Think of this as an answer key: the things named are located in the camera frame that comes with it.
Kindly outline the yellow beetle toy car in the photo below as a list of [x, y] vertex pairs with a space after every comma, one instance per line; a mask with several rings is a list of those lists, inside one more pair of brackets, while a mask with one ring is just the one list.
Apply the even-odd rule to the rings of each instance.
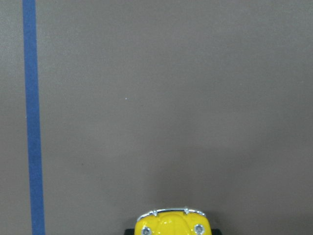
[[135, 235], [211, 235], [209, 220], [204, 212], [191, 208], [166, 208], [139, 216]]

